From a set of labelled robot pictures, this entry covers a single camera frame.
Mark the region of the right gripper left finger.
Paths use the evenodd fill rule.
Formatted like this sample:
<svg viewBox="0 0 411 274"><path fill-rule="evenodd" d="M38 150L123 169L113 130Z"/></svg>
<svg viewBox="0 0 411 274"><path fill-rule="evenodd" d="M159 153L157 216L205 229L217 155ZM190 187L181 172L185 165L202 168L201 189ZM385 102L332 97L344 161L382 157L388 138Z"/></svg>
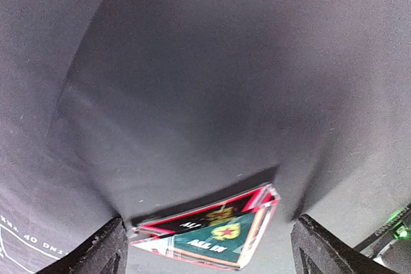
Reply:
<svg viewBox="0 0 411 274"><path fill-rule="evenodd" d="M128 238L120 217L112 218L71 253L38 271L38 274L123 274Z"/></svg>

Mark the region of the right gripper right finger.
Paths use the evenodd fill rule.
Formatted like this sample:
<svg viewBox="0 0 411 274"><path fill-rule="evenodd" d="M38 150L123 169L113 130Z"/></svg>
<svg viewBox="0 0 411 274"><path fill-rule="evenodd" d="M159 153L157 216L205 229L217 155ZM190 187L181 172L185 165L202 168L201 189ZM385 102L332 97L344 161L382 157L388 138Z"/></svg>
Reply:
<svg viewBox="0 0 411 274"><path fill-rule="evenodd" d="M307 214L296 220L290 237L296 273L394 273L345 244Z"/></svg>

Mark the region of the triangular all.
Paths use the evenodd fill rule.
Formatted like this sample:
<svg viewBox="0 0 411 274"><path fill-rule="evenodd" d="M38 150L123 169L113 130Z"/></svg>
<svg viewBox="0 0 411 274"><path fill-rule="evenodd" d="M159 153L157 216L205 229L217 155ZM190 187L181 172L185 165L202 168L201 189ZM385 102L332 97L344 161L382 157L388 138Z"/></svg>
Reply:
<svg viewBox="0 0 411 274"><path fill-rule="evenodd" d="M193 210L146 218L131 227L134 248L226 271L251 260L280 197L263 183Z"/></svg>

